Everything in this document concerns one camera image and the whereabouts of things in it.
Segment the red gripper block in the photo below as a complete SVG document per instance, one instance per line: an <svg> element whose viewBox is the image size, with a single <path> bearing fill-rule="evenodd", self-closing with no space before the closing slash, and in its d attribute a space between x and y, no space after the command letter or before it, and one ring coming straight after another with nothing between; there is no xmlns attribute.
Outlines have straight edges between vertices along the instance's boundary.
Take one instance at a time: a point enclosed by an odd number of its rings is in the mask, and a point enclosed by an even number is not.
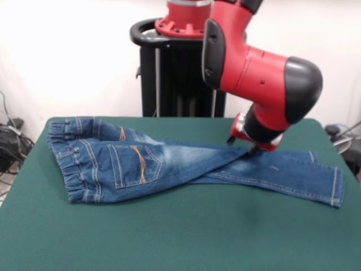
<svg viewBox="0 0 361 271"><path fill-rule="evenodd" d="M231 127L231 134L229 139L227 140L228 145L233 145L236 139L248 141L253 144L253 147L248 151L249 155L254 155L258 150L262 151L274 151L276 150L283 140L283 133L278 135L275 139L273 139L270 143L257 143L250 136L247 135L245 129L245 115L242 113L238 113L234 119L234 123Z"/></svg>

